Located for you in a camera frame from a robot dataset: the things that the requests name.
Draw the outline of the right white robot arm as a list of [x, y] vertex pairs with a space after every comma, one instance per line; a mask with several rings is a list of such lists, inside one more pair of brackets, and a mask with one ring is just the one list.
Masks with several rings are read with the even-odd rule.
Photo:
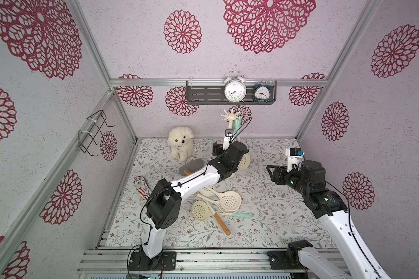
[[298, 192], [306, 207], [331, 236], [348, 267], [344, 272], [324, 258], [306, 240], [288, 245], [287, 262], [302, 265], [321, 279], [387, 279], [377, 259], [356, 230], [350, 209], [338, 193], [327, 189], [322, 164], [305, 160], [300, 167], [266, 167], [272, 182], [286, 185]]

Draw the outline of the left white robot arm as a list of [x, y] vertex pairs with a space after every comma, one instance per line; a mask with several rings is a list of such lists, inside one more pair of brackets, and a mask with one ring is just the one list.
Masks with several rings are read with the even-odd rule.
[[158, 256], [162, 252], [166, 229], [176, 222], [182, 201], [237, 172], [243, 155], [248, 151], [245, 144], [236, 141], [197, 172], [180, 180], [157, 182], [143, 206], [147, 215], [145, 224], [150, 226], [150, 231], [141, 252], [149, 259]]

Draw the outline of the cream skimmer wooden handle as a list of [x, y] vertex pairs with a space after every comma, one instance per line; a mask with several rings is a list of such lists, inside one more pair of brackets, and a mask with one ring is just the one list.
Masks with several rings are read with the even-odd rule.
[[224, 231], [224, 233], [227, 236], [231, 235], [231, 231], [228, 229], [226, 224], [222, 221], [222, 219], [219, 217], [219, 215], [214, 211], [214, 209], [210, 209], [208, 204], [204, 201], [195, 201], [192, 204], [192, 214], [195, 219], [199, 221], [206, 221], [211, 216], [214, 217], [214, 219], [218, 222], [221, 229]]

